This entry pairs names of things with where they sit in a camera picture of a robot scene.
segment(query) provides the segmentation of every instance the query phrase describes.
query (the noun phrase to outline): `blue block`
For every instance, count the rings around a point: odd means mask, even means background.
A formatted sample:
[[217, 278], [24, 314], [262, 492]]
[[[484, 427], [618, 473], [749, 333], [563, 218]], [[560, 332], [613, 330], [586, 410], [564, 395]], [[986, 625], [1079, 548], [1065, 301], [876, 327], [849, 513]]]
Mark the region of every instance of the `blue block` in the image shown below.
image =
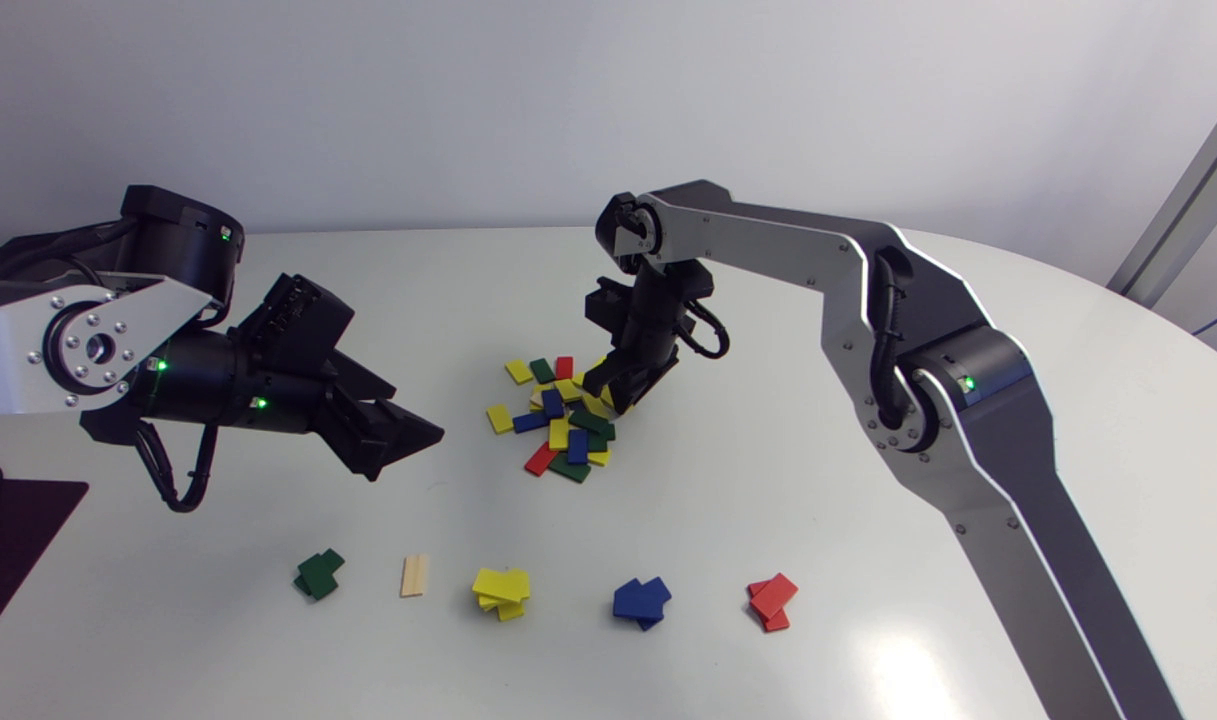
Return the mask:
[[590, 450], [590, 434], [582, 428], [568, 431], [568, 465], [585, 465], [590, 460], [587, 452]]
[[622, 587], [617, 587], [612, 597], [612, 614], [616, 618], [628, 620], [650, 620], [658, 623], [662, 620], [662, 602], [660, 596], [645, 592], [639, 579], [630, 580]]
[[516, 418], [511, 418], [511, 421], [515, 423], [516, 433], [526, 433], [550, 424], [550, 418], [545, 414], [518, 415]]
[[559, 395], [557, 389], [542, 390], [542, 410], [550, 420], [563, 417], [563, 398]]

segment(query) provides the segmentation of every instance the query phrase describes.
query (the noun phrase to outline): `yellow block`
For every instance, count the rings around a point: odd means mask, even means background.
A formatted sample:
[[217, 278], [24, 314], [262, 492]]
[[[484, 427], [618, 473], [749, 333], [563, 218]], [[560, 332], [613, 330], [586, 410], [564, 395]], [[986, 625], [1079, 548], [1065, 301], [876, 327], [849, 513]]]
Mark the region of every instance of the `yellow block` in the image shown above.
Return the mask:
[[506, 372], [515, 379], [515, 384], [521, 386], [532, 379], [532, 370], [522, 360], [511, 360], [506, 364]]
[[525, 615], [525, 603], [522, 602], [506, 602], [497, 607], [497, 619], [501, 623], [522, 618], [522, 615]]
[[587, 410], [591, 414], [599, 415], [600, 418], [612, 420], [612, 410], [608, 410], [607, 405], [602, 404], [598, 396], [590, 395], [589, 392], [581, 393], [581, 401], [587, 406]]
[[565, 403], [581, 400], [581, 389], [577, 389], [577, 386], [572, 384], [572, 381], [554, 381], [554, 389], [559, 390], [559, 396], [561, 396]]
[[488, 421], [493, 423], [493, 432], [497, 434], [509, 433], [515, 429], [515, 420], [504, 405], [494, 405], [488, 409]]
[[527, 573], [518, 568], [512, 568], [504, 573], [484, 568], [479, 570], [479, 574], [475, 575], [475, 585], [471, 585], [471, 592], [486, 594], [486, 596], [506, 602], [525, 602], [525, 598], [529, 596], [529, 579], [527, 579]]
[[550, 450], [568, 450], [568, 420], [550, 420]]

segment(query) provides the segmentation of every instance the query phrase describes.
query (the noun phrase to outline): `stack of blocks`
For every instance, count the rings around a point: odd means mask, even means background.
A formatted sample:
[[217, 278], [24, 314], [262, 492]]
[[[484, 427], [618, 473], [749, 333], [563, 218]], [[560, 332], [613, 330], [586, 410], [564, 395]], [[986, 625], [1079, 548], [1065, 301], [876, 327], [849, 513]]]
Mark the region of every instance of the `stack of blocks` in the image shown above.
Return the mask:
[[308, 594], [315, 601], [324, 600], [324, 597], [337, 589], [337, 580], [333, 579], [333, 573], [337, 573], [337, 569], [343, 564], [346, 564], [344, 557], [340, 556], [333, 549], [315, 553], [305, 562], [302, 562], [301, 566], [297, 566], [297, 570], [301, 574], [293, 580], [293, 585], [297, 585], [301, 592]]
[[535, 381], [529, 398], [529, 412], [511, 416], [506, 405], [488, 409], [488, 420], [497, 434], [548, 428], [546, 441], [532, 454], [525, 469], [540, 477], [548, 469], [576, 482], [585, 482], [590, 465], [607, 466], [612, 459], [608, 443], [617, 439], [611, 423], [612, 396], [604, 388], [601, 396], [581, 389], [585, 373], [573, 372], [572, 358], [557, 358], [554, 369], [544, 358], [525, 362], [511, 360], [506, 372], [515, 384]]
[[647, 583], [639, 583], [639, 578], [617, 587], [612, 596], [612, 614], [617, 618], [635, 620], [639, 629], [647, 632], [652, 625], [662, 621], [662, 606], [671, 598], [671, 591], [662, 579], [654, 578]]
[[759, 617], [764, 632], [785, 630], [790, 626], [785, 607], [798, 591], [795, 583], [791, 583], [781, 573], [773, 575], [770, 580], [746, 585], [746, 592], [750, 592], [750, 609]]
[[518, 568], [504, 573], [483, 568], [475, 575], [471, 591], [475, 592], [483, 612], [497, 609], [497, 619], [504, 623], [525, 615], [525, 601], [529, 597], [529, 579], [527, 573]]

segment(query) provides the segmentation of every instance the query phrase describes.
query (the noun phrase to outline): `white wall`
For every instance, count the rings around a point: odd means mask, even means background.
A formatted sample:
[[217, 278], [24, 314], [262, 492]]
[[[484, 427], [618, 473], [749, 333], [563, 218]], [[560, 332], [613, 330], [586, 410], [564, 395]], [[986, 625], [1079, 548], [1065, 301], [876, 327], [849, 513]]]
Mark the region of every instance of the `white wall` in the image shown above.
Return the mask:
[[0, 240], [128, 182], [265, 232], [710, 178], [1105, 282], [1216, 118], [1213, 0], [0, 0]]

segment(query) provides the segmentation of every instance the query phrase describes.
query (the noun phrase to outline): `white table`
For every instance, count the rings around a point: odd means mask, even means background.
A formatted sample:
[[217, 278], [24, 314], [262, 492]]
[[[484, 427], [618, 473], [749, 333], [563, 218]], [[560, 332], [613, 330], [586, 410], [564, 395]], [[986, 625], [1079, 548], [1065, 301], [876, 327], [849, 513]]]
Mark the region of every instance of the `white table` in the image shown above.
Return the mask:
[[[908, 237], [1028, 348], [1079, 511], [1184, 711], [1217, 718], [1217, 355], [1060, 270]], [[818, 297], [710, 268], [731, 354], [685, 350], [577, 486], [527, 476], [539, 439], [483, 410], [525, 406], [506, 360], [607, 350], [589, 229], [251, 238], [232, 317], [280, 270], [337, 292], [340, 347], [444, 441], [369, 484], [316, 437], [229, 431], [181, 516], [75, 416], [0, 418], [10, 474], [92, 483], [0, 619], [0, 719], [1041, 718], [954, 534], [860, 433]], [[187, 466], [196, 429], [164, 433]], [[312, 604], [291, 580], [326, 547], [347, 562]], [[399, 600], [413, 552], [430, 592]], [[477, 609], [482, 566], [529, 572], [525, 618]], [[764, 635], [745, 585], [778, 570], [793, 626]], [[654, 575], [666, 621], [615, 620], [613, 589]]]

